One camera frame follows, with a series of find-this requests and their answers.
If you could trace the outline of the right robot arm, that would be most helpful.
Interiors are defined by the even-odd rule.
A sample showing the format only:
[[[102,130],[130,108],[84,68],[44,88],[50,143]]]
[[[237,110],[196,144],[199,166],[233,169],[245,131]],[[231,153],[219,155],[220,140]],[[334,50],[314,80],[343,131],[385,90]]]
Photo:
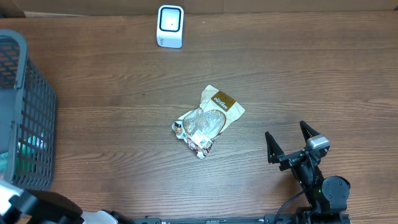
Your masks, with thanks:
[[[341,176],[324,177],[319,163],[330,149],[330,141],[311,128],[306,122],[300,122],[305,140],[303,149],[286,155],[270,132],[265,133],[267,159],[270,164],[278,164],[281,171],[291,170],[302,190],[288,199],[275,215],[265,215],[265,223],[313,223],[345,224],[350,223],[347,209],[351,184]],[[294,214],[283,215],[283,210],[295,199],[304,195],[309,206],[299,207]]]

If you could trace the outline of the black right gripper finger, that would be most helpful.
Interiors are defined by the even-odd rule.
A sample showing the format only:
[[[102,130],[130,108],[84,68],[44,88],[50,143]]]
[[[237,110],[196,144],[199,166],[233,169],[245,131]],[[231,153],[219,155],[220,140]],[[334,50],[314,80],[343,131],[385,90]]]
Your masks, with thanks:
[[[311,128],[305,121],[300,121],[300,129],[306,143],[320,138],[320,133]]]
[[[284,157],[285,154],[280,148],[274,137],[270,132],[265,132],[266,143],[267,143],[267,159],[268,163],[275,164],[280,162],[280,158]]]

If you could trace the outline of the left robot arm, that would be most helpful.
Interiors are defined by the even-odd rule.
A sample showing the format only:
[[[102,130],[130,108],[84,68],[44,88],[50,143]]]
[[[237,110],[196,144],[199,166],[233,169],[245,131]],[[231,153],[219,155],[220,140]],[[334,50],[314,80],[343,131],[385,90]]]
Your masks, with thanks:
[[[1,180],[1,223],[17,223],[26,215],[30,216],[29,223],[132,223],[115,211],[84,212],[77,204],[58,193],[20,189]]]

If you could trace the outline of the beige brown snack pouch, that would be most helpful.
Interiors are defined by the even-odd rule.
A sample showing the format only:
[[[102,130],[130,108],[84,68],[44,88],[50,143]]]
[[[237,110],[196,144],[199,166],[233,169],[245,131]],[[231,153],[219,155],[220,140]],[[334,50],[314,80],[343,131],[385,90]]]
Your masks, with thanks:
[[[172,129],[177,139],[183,140],[199,159],[204,159],[220,134],[244,112],[235,99],[208,85],[201,93],[199,107],[181,115]]]

